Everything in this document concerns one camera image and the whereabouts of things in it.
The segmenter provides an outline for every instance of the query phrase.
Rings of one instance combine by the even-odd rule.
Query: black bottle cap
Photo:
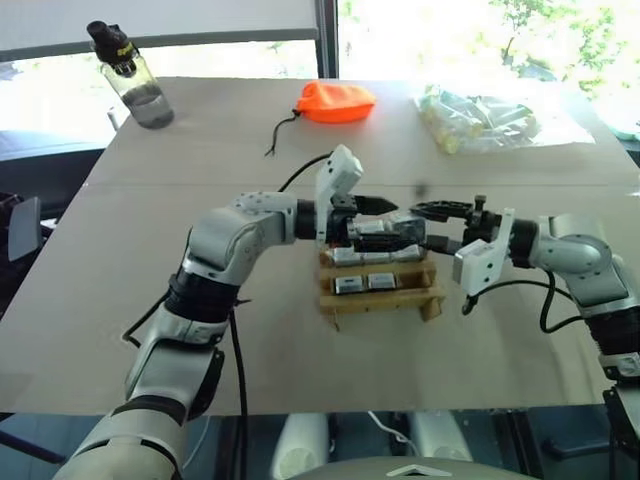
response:
[[[87,25],[87,32],[95,42],[98,58],[111,65],[131,60],[136,47],[118,25],[107,25],[99,20]]]

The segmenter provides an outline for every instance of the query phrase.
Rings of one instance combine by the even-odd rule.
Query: orange pouch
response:
[[[367,89],[355,85],[309,82],[296,110],[321,123],[347,123],[366,118],[376,103]]]

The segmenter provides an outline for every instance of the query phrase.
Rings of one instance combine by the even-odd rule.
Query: plastic bag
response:
[[[414,101],[436,143],[449,154],[594,143],[558,102],[544,95],[470,94],[432,84]]]

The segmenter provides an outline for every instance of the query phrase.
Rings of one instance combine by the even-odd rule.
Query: clear plastic bottle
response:
[[[102,61],[102,74],[140,126],[158,129],[169,125],[173,110],[144,58],[120,27],[95,21],[87,25],[87,32]]]

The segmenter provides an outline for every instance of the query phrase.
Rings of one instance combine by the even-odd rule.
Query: wooden rack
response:
[[[336,267],[326,254],[320,254],[318,281],[320,284],[320,311],[336,330],[340,330],[337,315],[375,310],[419,308],[422,320],[435,318],[441,311],[444,290],[436,283],[436,265],[425,257],[418,262],[385,263]],[[397,288],[390,291],[336,295],[333,280],[336,277],[365,276],[370,273],[393,273]]]

